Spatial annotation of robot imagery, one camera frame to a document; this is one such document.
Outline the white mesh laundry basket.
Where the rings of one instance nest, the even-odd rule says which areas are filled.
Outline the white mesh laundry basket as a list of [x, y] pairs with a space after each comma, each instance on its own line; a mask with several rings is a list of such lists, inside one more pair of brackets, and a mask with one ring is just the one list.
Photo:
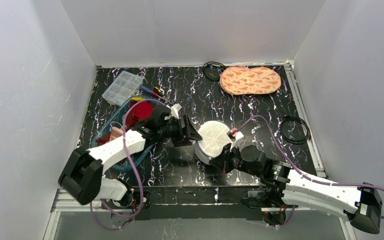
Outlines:
[[194, 152], [205, 165], [210, 165], [210, 160], [219, 156], [225, 145], [233, 142], [228, 136], [230, 128], [218, 120], [206, 121], [197, 132], [202, 140], [194, 142]]

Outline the dark red bra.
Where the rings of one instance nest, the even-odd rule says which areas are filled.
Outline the dark red bra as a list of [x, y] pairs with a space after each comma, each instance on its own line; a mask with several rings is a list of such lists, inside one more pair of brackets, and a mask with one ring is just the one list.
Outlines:
[[155, 106], [147, 101], [141, 102], [127, 114], [125, 119], [125, 128], [128, 131], [136, 125], [141, 119], [148, 118], [152, 115]]

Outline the teal plastic bin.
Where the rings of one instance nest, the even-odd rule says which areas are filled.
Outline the teal plastic bin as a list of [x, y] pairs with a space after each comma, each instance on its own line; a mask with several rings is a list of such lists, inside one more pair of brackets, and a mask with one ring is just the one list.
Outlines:
[[[93, 138], [93, 140], [91, 142], [90, 148], [95, 148], [95, 147], [100, 146], [95, 142], [95, 140], [97, 138], [104, 137], [105, 135], [107, 135], [110, 132], [110, 123], [111, 122], [113, 122], [113, 121], [119, 122], [123, 126], [124, 120], [125, 120], [125, 114], [128, 112], [128, 110], [134, 104], [136, 104], [139, 101], [136, 101], [136, 100], [133, 100], [132, 98], [129, 98], [127, 101], [124, 102], [123, 105], [119, 106], [119, 108], [107, 119], [107, 121], [105, 122], [103, 127], [101, 127], [99, 129], [98, 133], [95, 135], [95, 137]], [[156, 106], [158, 104], [154, 101], [146, 101], [146, 102], [148, 102], [154, 106]], [[136, 167], [139, 167], [142, 164], [142, 162], [151, 155], [151, 151], [153, 150], [153, 148], [154, 148], [154, 145], [151, 145], [151, 146], [147, 147], [146, 149], [144, 149], [142, 152], [130, 153]], [[131, 171], [132, 167], [126, 158], [126, 159], [119, 161], [117, 164], [113, 165], [112, 169], [125, 173], [125, 172]]]

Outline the strawberry print mesh laundry bag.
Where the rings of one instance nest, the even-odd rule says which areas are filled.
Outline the strawberry print mesh laundry bag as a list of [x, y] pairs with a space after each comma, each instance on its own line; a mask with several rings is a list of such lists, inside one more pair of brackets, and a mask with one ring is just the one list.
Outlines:
[[220, 75], [220, 86], [231, 95], [268, 95], [282, 85], [280, 75], [267, 67], [230, 66]]

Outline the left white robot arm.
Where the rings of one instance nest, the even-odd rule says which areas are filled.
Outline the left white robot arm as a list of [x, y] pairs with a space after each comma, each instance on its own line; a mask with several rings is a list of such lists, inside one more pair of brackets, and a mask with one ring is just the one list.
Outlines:
[[188, 115], [181, 118], [161, 114], [141, 119], [131, 129], [98, 147], [72, 151], [58, 184], [81, 205], [94, 199], [122, 200], [128, 187], [119, 180], [104, 177], [104, 173], [123, 159], [128, 159], [134, 172], [132, 154], [142, 152], [151, 145], [170, 139], [174, 147], [190, 146], [202, 140]]

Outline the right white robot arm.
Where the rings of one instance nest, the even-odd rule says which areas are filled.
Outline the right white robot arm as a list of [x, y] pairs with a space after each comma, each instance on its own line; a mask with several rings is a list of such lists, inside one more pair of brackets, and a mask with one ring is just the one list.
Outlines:
[[285, 162], [268, 158], [249, 145], [243, 150], [225, 145], [208, 164], [227, 174], [238, 170], [259, 178], [265, 193], [258, 202], [311, 208], [347, 220], [363, 232], [379, 234], [382, 199], [373, 185], [339, 186], [334, 181], [298, 172]]

